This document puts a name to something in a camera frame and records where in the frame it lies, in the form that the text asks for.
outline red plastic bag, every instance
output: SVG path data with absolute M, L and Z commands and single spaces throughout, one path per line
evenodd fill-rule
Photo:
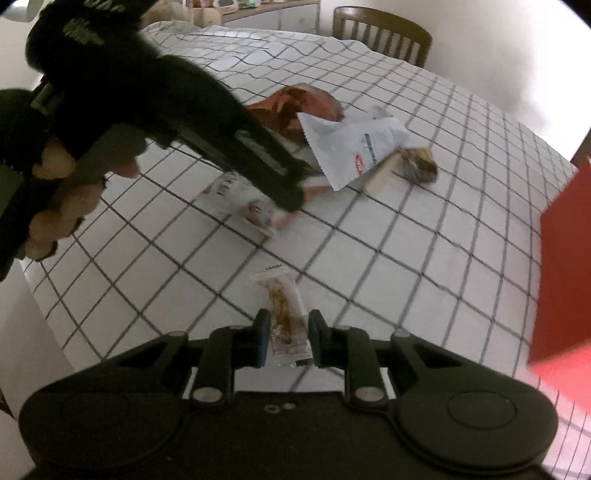
M 282 88 L 269 98 L 246 108 L 265 127 L 300 142 L 305 138 L 297 118 L 299 112 L 332 122 L 343 119 L 343 108 L 337 99 L 324 90 L 304 83 Z

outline transparent plastic wrapper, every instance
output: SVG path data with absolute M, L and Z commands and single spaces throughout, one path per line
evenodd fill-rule
M 303 189 L 307 199 L 333 191 L 323 176 L 309 177 Z M 249 180 L 234 171 L 220 175 L 201 193 L 201 197 L 218 212 L 236 215 L 268 236 L 274 236 L 297 215 L 277 207 Z
M 313 357 L 308 340 L 308 313 L 296 280 L 285 265 L 253 277 L 271 297 L 271 349 L 278 365 L 305 365 Z
M 355 124 L 330 122 L 298 113 L 306 140 L 335 190 L 376 167 L 401 148 L 409 133 L 400 120 L 387 117 Z

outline wooden chair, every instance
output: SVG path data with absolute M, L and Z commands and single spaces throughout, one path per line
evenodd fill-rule
M 354 22 L 350 38 L 345 38 L 345 25 L 347 20 Z M 420 25 L 417 25 L 406 18 L 373 8 L 335 8 L 333 23 L 334 37 L 340 40 L 358 40 L 359 24 L 365 24 L 365 30 L 361 41 L 371 48 L 371 50 L 383 53 L 389 57 L 394 57 L 395 59 L 401 59 L 404 54 L 402 47 L 406 43 L 403 60 L 410 62 L 413 56 L 414 45 L 418 44 L 419 48 L 414 64 L 421 68 L 425 66 L 425 61 L 427 60 L 427 55 L 429 54 L 433 38 L 429 32 Z M 372 37 L 371 27 L 377 27 L 378 30 L 370 45 L 370 38 Z M 387 39 L 384 47 L 381 48 L 384 32 L 386 32 Z M 392 40 L 395 35 L 399 36 L 399 38 L 394 53 L 391 54 Z

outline white tablecloth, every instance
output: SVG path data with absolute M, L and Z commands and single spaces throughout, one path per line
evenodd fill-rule
M 282 262 L 307 306 L 329 323 L 381 339 L 403 326 L 538 387 L 561 418 L 545 464 L 558 478 L 591 472 L 586 413 L 525 369 L 540 212 L 573 175 L 568 161 L 494 105 L 358 42 L 223 27 L 183 34 L 168 23 L 152 25 L 147 36 L 206 66 L 245 103 L 302 82 L 331 92 L 348 120 L 384 107 L 412 132 L 409 145 L 432 148 L 441 172 L 427 187 L 393 175 L 374 198 L 354 184 L 309 203 L 269 239 L 195 200 L 215 168 L 184 147 L 151 145 L 139 159 L 142 176 L 111 178 L 77 234 L 25 272 L 75 368 L 163 332 L 202 338 L 247 325 L 268 306 L 252 274 Z M 343 380 L 332 371 L 268 368 L 241 371 L 236 382 L 305 391 L 342 388 Z

